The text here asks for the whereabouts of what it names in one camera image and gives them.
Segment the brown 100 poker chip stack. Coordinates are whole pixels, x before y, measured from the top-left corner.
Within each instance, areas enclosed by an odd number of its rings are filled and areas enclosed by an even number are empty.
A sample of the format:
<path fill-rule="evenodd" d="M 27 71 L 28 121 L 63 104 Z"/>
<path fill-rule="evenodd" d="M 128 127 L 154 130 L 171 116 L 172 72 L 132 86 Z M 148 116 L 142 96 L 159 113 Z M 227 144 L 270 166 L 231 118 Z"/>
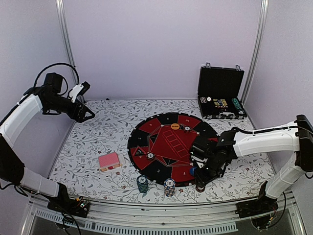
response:
<path fill-rule="evenodd" d="M 196 191 L 197 192 L 204 192 L 205 191 L 205 187 L 199 187 L 199 186 L 196 186 Z"/>

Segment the blue small blind button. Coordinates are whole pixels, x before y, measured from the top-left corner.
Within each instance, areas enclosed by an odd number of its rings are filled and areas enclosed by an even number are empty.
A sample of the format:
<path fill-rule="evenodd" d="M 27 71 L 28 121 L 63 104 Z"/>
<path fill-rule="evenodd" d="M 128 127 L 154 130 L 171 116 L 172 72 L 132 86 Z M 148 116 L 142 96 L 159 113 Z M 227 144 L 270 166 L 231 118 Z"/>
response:
<path fill-rule="evenodd" d="M 192 167 L 192 168 L 190 168 L 190 169 L 189 169 L 189 174 L 190 174 L 191 176 L 194 176 L 196 169 L 197 169 L 197 167 Z"/>

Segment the brown chip stack seat ten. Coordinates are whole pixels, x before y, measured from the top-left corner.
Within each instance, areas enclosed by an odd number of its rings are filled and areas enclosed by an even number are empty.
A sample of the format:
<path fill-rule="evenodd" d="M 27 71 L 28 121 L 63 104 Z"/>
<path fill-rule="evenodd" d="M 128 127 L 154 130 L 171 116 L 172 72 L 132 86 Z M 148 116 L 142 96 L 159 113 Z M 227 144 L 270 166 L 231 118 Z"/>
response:
<path fill-rule="evenodd" d="M 189 126 L 184 127 L 184 132 L 190 132 L 190 131 L 191 131 L 191 128 Z"/>

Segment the orange big blind button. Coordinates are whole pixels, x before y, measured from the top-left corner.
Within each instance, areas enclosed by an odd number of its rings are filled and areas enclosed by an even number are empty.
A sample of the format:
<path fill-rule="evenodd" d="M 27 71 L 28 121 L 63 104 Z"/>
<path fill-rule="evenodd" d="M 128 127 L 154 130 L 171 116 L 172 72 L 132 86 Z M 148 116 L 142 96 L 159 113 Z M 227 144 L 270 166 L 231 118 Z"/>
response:
<path fill-rule="evenodd" d="M 172 124 L 171 124 L 171 128 L 172 128 L 173 130 L 178 130 L 178 129 L 180 129 L 180 125 L 179 125 L 178 123 L 172 123 Z"/>

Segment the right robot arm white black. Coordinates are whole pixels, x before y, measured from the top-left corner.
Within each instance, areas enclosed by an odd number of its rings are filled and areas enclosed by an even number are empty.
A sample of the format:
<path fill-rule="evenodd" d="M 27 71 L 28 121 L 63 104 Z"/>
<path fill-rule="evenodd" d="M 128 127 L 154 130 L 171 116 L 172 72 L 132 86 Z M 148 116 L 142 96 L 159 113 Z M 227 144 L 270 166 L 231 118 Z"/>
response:
<path fill-rule="evenodd" d="M 234 127 L 216 138 L 197 136 L 190 149 L 192 161 L 197 164 L 193 171 L 196 189 L 202 191 L 209 182 L 222 177 L 232 160 L 279 151 L 292 152 L 288 162 L 261 185 L 257 199 L 237 204 L 240 212 L 264 213 L 276 209 L 278 197 L 313 170 L 313 126 L 305 115 L 272 128 L 247 131 Z"/>

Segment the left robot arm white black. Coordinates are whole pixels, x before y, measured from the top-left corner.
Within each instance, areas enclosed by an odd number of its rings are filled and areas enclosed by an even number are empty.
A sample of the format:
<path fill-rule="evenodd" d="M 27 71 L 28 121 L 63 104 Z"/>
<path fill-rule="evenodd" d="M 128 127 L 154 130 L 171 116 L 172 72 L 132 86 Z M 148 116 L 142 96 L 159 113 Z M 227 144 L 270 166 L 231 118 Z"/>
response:
<path fill-rule="evenodd" d="M 44 115 L 66 114 L 78 123 L 94 118 L 95 114 L 77 98 L 89 88 L 88 82 L 78 83 L 67 96 L 61 94 L 64 78 L 57 73 L 48 73 L 41 86 L 27 90 L 21 100 L 0 124 L 0 178 L 11 185 L 21 187 L 34 194 L 48 198 L 61 212 L 69 212 L 73 199 L 69 198 L 67 187 L 51 181 L 34 167 L 26 167 L 25 157 L 18 157 L 22 147 L 30 156 L 35 151 L 43 153 L 44 142 L 35 131 L 39 113 Z"/>

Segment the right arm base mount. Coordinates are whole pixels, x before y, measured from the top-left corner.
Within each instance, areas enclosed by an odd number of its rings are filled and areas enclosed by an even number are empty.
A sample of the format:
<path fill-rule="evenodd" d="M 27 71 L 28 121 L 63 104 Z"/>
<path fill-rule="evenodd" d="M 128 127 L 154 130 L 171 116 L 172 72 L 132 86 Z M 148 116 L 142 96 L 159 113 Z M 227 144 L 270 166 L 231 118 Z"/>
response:
<path fill-rule="evenodd" d="M 277 200 L 258 198 L 236 204 L 235 213 L 240 218 L 251 218 L 252 225 L 258 230 L 268 229 L 277 214 Z"/>

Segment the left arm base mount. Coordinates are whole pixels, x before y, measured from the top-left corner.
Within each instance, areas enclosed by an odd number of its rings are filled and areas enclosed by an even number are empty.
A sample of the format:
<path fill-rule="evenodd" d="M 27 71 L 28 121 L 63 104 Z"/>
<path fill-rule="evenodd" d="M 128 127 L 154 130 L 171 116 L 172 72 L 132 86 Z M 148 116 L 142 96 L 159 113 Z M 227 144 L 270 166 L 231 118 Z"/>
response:
<path fill-rule="evenodd" d="M 56 212 L 69 212 L 73 216 L 87 218 L 90 209 L 89 199 L 84 199 L 82 196 L 76 199 L 71 199 L 68 196 L 65 198 L 45 197 L 49 200 L 48 209 Z"/>

